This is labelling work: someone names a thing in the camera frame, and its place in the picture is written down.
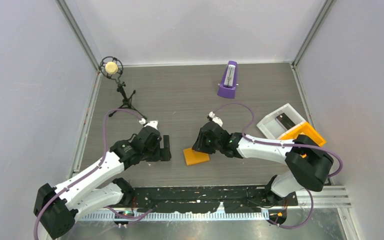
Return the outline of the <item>orange leather card holder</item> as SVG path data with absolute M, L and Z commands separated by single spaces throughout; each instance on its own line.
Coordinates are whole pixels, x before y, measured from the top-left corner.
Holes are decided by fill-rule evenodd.
M 210 156 L 207 153 L 195 151 L 192 148 L 184 149 L 183 155 L 187 166 L 205 163 L 210 160 Z

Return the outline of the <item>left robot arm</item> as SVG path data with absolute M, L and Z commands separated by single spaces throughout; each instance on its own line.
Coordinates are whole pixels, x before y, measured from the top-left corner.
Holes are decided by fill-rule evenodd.
M 99 160 L 74 177 L 56 186 L 46 183 L 38 189 L 33 209 L 36 217 L 34 239 L 39 238 L 39 226 L 56 239 L 96 210 L 117 204 L 131 206 L 136 196 L 134 188 L 125 179 L 115 176 L 141 161 L 170 160 L 170 137 L 159 132 L 157 121 L 145 124 L 129 139 L 105 147 Z

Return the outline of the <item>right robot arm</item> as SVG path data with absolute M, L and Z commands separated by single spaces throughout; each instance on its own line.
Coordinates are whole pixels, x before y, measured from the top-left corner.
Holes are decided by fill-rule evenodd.
M 228 133 L 213 121 L 200 128 L 192 150 L 287 166 L 285 173 L 274 175 L 264 187 L 263 195 L 271 205 L 279 205 L 289 194 L 302 189 L 321 192 L 334 163 L 333 158 L 306 135 L 288 140 L 265 139 L 240 132 Z

